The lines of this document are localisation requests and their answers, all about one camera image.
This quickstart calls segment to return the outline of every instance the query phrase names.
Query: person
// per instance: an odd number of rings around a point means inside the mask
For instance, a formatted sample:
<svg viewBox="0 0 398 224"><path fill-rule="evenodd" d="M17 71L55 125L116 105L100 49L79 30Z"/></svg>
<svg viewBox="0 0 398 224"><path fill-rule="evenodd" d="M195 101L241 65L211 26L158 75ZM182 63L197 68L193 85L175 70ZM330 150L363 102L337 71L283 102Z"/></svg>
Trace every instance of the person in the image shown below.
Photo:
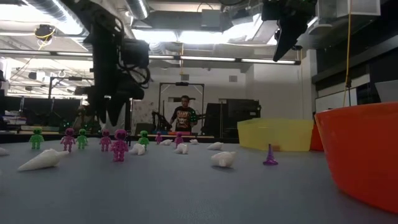
<svg viewBox="0 0 398 224"><path fill-rule="evenodd" d="M181 96L181 106L174 110L170 124L175 120L175 131L192 131L192 127L198 124L197 115L194 109L189 107L189 96Z"/></svg>

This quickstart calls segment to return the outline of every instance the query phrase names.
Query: orange plastic bin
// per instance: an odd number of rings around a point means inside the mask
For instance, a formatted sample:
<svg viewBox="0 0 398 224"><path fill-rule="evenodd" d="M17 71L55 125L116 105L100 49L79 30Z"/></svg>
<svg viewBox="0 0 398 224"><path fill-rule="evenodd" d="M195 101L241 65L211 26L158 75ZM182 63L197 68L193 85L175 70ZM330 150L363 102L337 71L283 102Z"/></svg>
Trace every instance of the orange plastic bin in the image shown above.
<svg viewBox="0 0 398 224"><path fill-rule="evenodd" d="M315 118L336 185L398 213L398 103L340 108Z"/></svg>

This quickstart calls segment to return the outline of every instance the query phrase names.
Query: white wall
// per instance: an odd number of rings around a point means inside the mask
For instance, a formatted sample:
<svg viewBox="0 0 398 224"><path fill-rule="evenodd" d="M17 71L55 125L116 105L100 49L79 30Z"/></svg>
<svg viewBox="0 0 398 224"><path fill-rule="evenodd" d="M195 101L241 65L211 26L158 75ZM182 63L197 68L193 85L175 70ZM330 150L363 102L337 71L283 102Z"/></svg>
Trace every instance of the white wall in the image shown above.
<svg viewBox="0 0 398 224"><path fill-rule="evenodd" d="M158 104L159 83L160 82L180 82L180 69L168 68L163 70L161 68L152 68L151 77L154 80L150 83L149 89L145 90L145 101L152 101ZM222 69L214 68L208 71L202 68L184 68L184 74L189 74L189 83L203 83L205 84L205 105L207 103L218 103L219 99L223 98L246 98L245 74L241 73L238 69ZM229 76L238 76L238 82L230 83ZM175 86L170 85L160 96L160 100L167 101L169 97L181 97L188 95L191 98L201 102L201 94L193 86Z"/></svg>
<svg viewBox="0 0 398 224"><path fill-rule="evenodd" d="M255 64L246 73L246 96L259 100L262 118L312 119L315 111L315 51L298 65Z"/></svg>

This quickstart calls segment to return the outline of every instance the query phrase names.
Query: yellow bin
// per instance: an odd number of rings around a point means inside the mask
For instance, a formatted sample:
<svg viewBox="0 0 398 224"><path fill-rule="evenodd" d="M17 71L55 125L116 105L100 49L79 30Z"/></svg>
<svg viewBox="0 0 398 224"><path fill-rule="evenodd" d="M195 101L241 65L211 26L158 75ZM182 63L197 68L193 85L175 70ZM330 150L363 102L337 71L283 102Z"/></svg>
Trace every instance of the yellow bin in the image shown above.
<svg viewBox="0 0 398 224"><path fill-rule="evenodd" d="M268 144L281 151L309 151L313 121L298 119L250 119L238 122L239 145L268 150Z"/></svg>

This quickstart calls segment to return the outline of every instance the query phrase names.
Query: purple game piece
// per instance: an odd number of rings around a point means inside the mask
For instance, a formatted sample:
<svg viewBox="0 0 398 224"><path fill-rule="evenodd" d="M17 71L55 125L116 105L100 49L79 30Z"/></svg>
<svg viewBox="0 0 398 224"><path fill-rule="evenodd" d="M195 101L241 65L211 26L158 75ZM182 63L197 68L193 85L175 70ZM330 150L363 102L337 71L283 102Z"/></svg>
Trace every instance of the purple game piece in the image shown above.
<svg viewBox="0 0 398 224"><path fill-rule="evenodd" d="M111 138L109 137L109 131L107 129L102 130L102 137L99 144L101 145L101 151L108 151L109 145L112 144Z"/></svg>
<svg viewBox="0 0 398 224"><path fill-rule="evenodd" d="M65 130L65 136L61 140L61 144L63 144L63 150L66 151L67 146L69 146L68 151L71 152L72 143L76 144L75 138L73 137L73 128L67 128Z"/></svg>
<svg viewBox="0 0 398 224"><path fill-rule="evenodd" d="M177 132L177 137L174 139L174 142L175 142L175 148L177 148L177 146L180 144L180 143L183 143L184 142L184 140L182 139L182 133L181 132Z"/></svg>
<svg viewBox="0 0 398 224"><path fill-rule="evenodd" d="M161 133L160 131L158 131L158 132L156 133L156 135L157 135L156 138L155 138L156 144L160 144L160 142L163 141L161 134L162 134L162 133Z"/></svg>
<svg viewBox="0 0 398 224"><path fill-rule="evenodd" d="M114 133L115 142L112 143L111 151L113 151L113 162L123 162L124 152L129 150L127 143L124 142L127 136L126 130L119 129Z"/></svg>
<svg viewBox="0 0 398 224"><path fill-rule="evenodd" d="M267 160L262 162L264 165L278 165L278 162L274 159L274 152L271 144L268 144L268 156Z"/></svg>

